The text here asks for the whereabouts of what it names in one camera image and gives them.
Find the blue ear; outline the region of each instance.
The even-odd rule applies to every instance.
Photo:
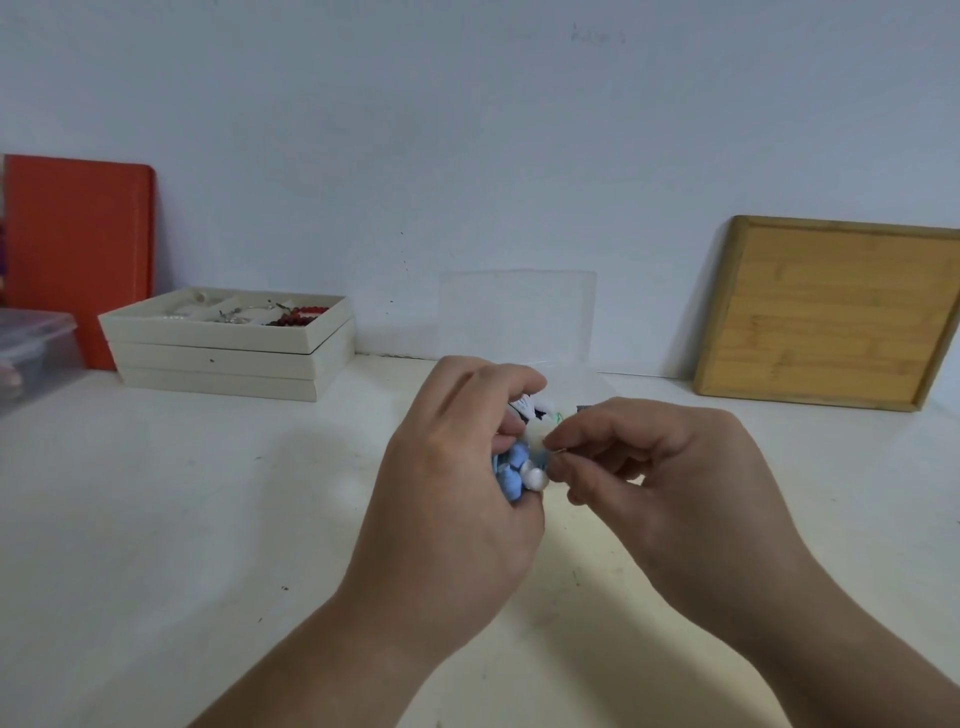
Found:
[[[500,491],[504,497],[513,503],[519,500],[523,494],[523,480],[520,473],[511,468],[507,463],[503,463],[496,470],[496,482],[500,484]]]
[[[520,469],[520,466],[530,457],[530,448],[525,443],[513,443],[507,450],[507,462],[512,468]]]

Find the red notebook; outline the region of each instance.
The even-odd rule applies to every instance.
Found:
[[[65,311],[91,369],[116,369],[97,316],[150,298],[154,170],[6,156],[7,305]]]

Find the wooden board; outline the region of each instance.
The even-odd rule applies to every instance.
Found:
[[[958,319],[960,231],[738,216],[693,388],[915,411]]]

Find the white wall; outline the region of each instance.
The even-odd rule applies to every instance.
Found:
[[[346,292],[362,349],[430,355],[440,272],[595,270],[593,361],[676,375],[731,215],[960,227],[958,18],[5,0],[0,149],[152,164],[166,286]]]

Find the white jewelry box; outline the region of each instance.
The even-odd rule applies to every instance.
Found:
[[[303,327],[264,323],[305,306],[327,311]],[[353,356],[355,336],[346,298],[221,288],[174,291],[100,322],[128,386],[279,400],[319,399]]]

